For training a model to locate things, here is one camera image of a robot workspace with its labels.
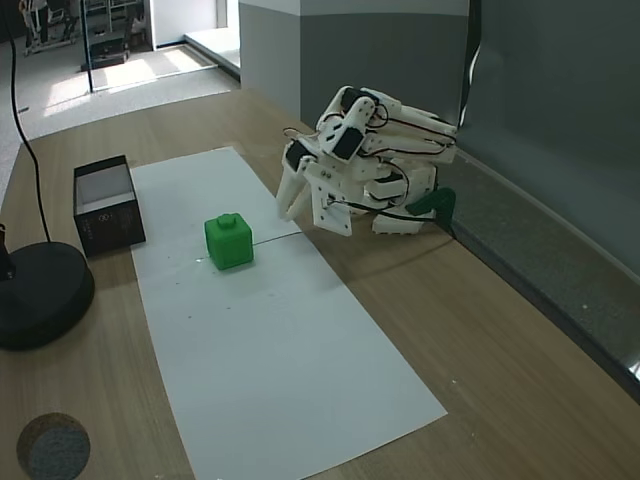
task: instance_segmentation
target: green object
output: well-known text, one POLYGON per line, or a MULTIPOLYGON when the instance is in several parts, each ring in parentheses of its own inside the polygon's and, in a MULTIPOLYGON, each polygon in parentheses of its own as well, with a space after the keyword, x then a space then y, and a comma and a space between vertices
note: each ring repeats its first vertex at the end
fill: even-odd
POLYGON ((418 216, 436 211, 436 224, 447 232, 451 231, 453 212, 456 209, 456 192, 445 187, 428 193, 420 200, 407 207, 407 212, 418 216))
POLYGON ((204 224, 209 256, 218 270, 253 261, 253 234, 238 213, 222 215, 204 224))

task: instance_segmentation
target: white paper sheet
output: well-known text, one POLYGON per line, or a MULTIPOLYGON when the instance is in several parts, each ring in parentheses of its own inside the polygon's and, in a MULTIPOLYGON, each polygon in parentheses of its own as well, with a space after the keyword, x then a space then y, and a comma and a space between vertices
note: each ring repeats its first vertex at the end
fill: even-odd
POLYGON ((256 246, 235 270, 205 259, 203 224, 222 213, 242 214, 255 243, 299 231, 235 151, 133 179, 142 300, 199 480, 306 478, 446 414, 303 234, 256 246))

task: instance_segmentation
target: wooden table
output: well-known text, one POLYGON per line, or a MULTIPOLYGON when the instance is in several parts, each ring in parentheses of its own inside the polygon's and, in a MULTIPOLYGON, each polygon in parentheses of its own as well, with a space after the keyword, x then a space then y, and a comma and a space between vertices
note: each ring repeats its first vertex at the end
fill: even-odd
MULTIPOLYGON (((123 153, 137 167, 231 145, 275 192, 286 126, 304 128, 238 91, 40 138, 33 146, 52 235, 79 246, 72 168, 123 153)), ((1 220, 10 250, 43 240, 24 148, 1 220)), ((436 230, 375 236, 367 220, 356 222, 350 239, 311 228, 308 217, 300 224, 449 412, 317 478, 640 478, 640 407, 461 245, 436 230)), ((0 477, 26 478, 15 453, 21 430, 38 415, 63 412, 91 438, 80 478, 192 479, 131 253, 90 265, 97 291, 81 324, 41 350, 0 352, 0 477)))

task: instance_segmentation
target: black cable cord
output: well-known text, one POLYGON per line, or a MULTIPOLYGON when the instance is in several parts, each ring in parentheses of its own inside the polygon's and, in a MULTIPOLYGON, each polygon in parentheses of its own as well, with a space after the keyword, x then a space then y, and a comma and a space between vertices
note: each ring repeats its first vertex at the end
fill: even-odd
POLYGON ((9 43, 11 44, 11 109, 13 111, 13 121, 16 124, 16 128, 18 129, 18 133, 20 134, 20 138, 22 139, 22 143, 29 151, 29 155, 31 155, 31 159, 33 160, 33 165, 36 171, 36 194, 38 197, 38 209, 40 210, 40 220, 42 220, 42 228, 44 229, 44 234, 47 237, 47 242, 51 243, 51 235, 49 235, 49 227, 47 226, 47 219, 44 215, 44 208, 42 207, 42 192, 40 190, 40 165, 38 163, 38 159, 36 157, 33 148, 31 148, 31 144, 29 140, 27 140, 27 136, 24 134, 22 130, 22 125, 20 123, 20 115, 18 114, 18 100, 16 97, 16 71, 17 71, 17 61, 18 61, 18 53, 16 48, 16 42, 11 33, 11 28, 9 27, 9 22, 7 21, 7 12, 4 6, 4 0, 0 0, 0 9, 2 9, 2 20, 4 23, 5 31, 7 32, 7 36, 9 37, 9 43))

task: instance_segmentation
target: gray circular object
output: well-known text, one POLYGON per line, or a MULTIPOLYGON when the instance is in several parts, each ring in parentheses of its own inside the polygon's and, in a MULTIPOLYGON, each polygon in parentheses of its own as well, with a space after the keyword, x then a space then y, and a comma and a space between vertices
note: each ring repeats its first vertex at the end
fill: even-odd
POLYGON ((18 461, 31 480, 75 480, 89 461, 89 435, 74 418, 52 413, 31 421, 18 439, 18 461))

